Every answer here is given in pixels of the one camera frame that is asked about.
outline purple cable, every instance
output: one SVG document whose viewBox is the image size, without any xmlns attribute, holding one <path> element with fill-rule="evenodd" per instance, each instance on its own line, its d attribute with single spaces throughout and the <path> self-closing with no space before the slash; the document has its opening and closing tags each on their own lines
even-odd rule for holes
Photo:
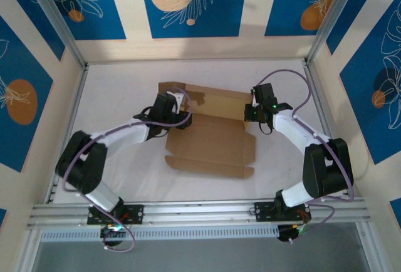
<svg viewBox="0 0 401 272">
<path fill-rule="evenodd" d="M 188 115 L 179 123 L 158 123 L 158 122 L 135 122 L 135 123 L 131 123 L 131 124 L 126 124 L 126 125 L 122 125 L 119 126 L 117 128 L 111 129 L 109 131 L 107 131 L 104 134 L 99 135 L 98 137 L 95 137 L 94 139 L 92 139 L 90 142 L 88 142 L 86 145 L 83 146 L 83 148 L 75 155 L 75 157 L 73 158 L 73 160 L 70 162 L 69 166 L 67 167 L 64 176 L 63 176 L 63 182 L 62 182 L 62 188 L 67 191 L 67 192 L 76 192 L 76 190 L 71 190 L 71 189 L 67 189 L 66 188 L 66 183 L 67 183 L 67 179 L 68 176 L 71 173 L 71 170 L 73 168 L 73 166 L 75 165 L 75 162 L 80 158 L 80 156 L 86 151 L 88 150 L 95 142 L 99 141 L 100 139 L 105 138 L 108 135 L 111 135 L 113 133 L 116 133 L 118 131 L 121 131 L 123 129 L 126 128 L 130 128 L 132 126 L 137 126 L 137 125 L 156 125 L 156 126 L 163 126 L 163 127 L 177 127 L 179 125 L 182 125 L 183 123 L 186 123 L 186 121 L 188 121 L 188 119 L 190 118 L 190 116 L 192 115 L 192 102 L 190 97 L 188 96 L 188 94 L 185 92 L 185 90 L 178 88 L 178 87 L 171 87 L 169 89 L 176 89 L 180 92 L 182 92 L 186 98 L 188 99 L 188 103 L 189 103 L 189 110 L 188 110 Z M 114 222 L 116 222 L 117 224 L 121 225 L 125 231 L 127 233 L 129 233 L 129 235 L 132 237 L 132 244 L 129 248 L 127 249 L 114 249 L 114 248 L 109 248 L 108 246 L 105 245 L 104 240 L 103 240 L 103 245 L 105 247 L 105 249 L 110 250 L 110 251 L 114 251 L 114 252 L 128 252 L 131 251 L 134 247 L 135 247 L 135 236 L 133 235 L 133 233 L 131 232 L 131 230 L 129 230 L 128 227 L 126 227 L 126 225 L 124 225 L 124 223 L 121 223 L 121 221 L 119 221 L 117 218 L 113 217 L 110 213 L 106 212 L 103 208 L 101 208 L 100 206 L 97 206 L 96 204 L 93 203 L 93 201 L 91 199 L 89 199 L 88 197 L 86 197 L 85 195 L 81 195 L 82 197 L 84 197 L 87 201 L 89 201 L 89 203 L 96 208 L 98 211 L 100 211 L 102 214 L 106 215 L 107 217 L 109 217 L 111 220 L 113 220 Z"/>
<path fill-rule="evenodd" d="M 312 89 L 311 89 L 311 85 L 310 85 L 308 79 L 306 79 L 305 76 L 302 75 L 301 73 L 299 73 L 298 71 L 289 70 L 289 69 L 280 69 L 280 70 L 272 71 L 270 74 L 268 74 L 267 76 L 265 76 L 258 84 L 256 84 L 256 86 L 258 86 L 258 85 L 260 85 L 261 83 L 263 83 L 267 78 L 269 78 L 270 76 L 274 75 L 275 73 L 279 73 L 279 72 L 282 72 L 282 71 L 287 71 L 287 72 L 289 72 L 289 73 L 294 73 L 295 75 L 298 75 L 299 77 L 301 77 L 302 80 L 304 80 L 304 82 L 306 83 L 306 86 L 308 87 L 308 96 L 306 97 L 306 100 L 305 100 L 301 105 L 299 105 L 298 107 L 296 107 L 296 108 L 293 110 L 292 117 L 293 117 L 293 119 L 294 119 L 294 121 L 295 121 L 296 123 L 298 123 L 299 125 L 301 125 L 301 126 L 302 126 L 305 130 L 307 130 L 310 134 L 312 134 L 313 136 L 315 136 L 316 139 L 319 140 L 319 142 L 321 142 L 321 143 L 325 146 L 325 148 L 327 149 L 327 151 L 329 151 L 330 155 L 333 157 L 333 160 L 336 162 L 337 166 L 339 167 L 339 169 L 340 169 L 340 171 L 341 171 L 341 174 L 343 175 L 343 177 L 344 177 L 344 179 L 345 179 L 346 186 L 347 186 L 348 191 L 349 191 L 349 194 L 350 194 L 350 198 L 349 198 L 349 199 L 343 199 L 343 198 L 340 198 L 340 197 L 333 197 L 333 196 L 326 196 L 326 198 L 330 198 L 330 199 L 334 199 L 334 200 L 338 200 L 338 201 L 344 201 L 344 202 L 352 202 L 352 201 L 354 200 L 354 192 L 353 192 L 351 180 L 350 180 L 348 174 L 346 173 L 344 166 L 342 165 L 342 163 L 341 163 L 340 160 L 338 159 L 337 155 L 334 153 L 333 149 L 332 149 L 320 136 L 315 135 L 315 132 L 314 132 L 312 129 L 310 129 L 307 125 L 305 125 L 303 122 L 301 122 L 300 120 L 298 120 L 298 119 L 295 117 L 295 113 L 296 113 L 299 109 L 301 109 L 306 103 L 308 103 L 309 99 L 311 98 Z M 331 213 L 330 213 L 330 215 L 329 215 L 326 219 L 322 220 L 322 222 L 320 222 L 319 224 L 317 224 L 315 227 L 311 228 L 309 231 L 311 231 L 312 229 L 315 229 L 315 228 L 318 227 L 319 225 L 321 225 L 321 224 L 327 222 L 329 219 L 331 219 L 331 217 L 334 216 L 334 213 L 335 213 L 335 208 L 334 208 L 333 206 L 325 205 L 325 204 L 314 204 L 314 203 L 313 203 L 314 201 L 315 201 L 315 200 L 308 201 L 307 204 L 310 205 L 310 206 L 317 206 L 317 207 L 327 207 L 327 208 L 330 208 L 330 209 L 331 209 Z"/>
</svg>

